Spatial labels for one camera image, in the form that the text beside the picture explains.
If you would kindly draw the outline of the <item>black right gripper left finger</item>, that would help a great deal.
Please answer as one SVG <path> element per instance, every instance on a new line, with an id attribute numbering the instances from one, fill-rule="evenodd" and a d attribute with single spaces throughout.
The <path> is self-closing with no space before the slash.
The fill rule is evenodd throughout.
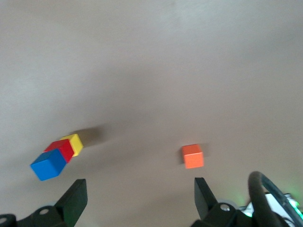
<path id="1" fill-rule="evenodd" d="M 76 180 L 53 206 L 37 209 L 17 221 L 18 227 L 73 227 L 88 203 L 85 179 Z"/>

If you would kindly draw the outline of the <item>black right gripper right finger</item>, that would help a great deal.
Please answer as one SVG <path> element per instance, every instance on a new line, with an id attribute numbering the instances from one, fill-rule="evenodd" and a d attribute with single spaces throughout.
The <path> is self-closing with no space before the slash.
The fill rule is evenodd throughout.
<path id="1" fill-rule="evenodd" d="M 229 203 L 218 202 L 202 177 L 194 180 L 195 205 L 200 216 L 192 227 L 250 227 L 251 217 Z"/>

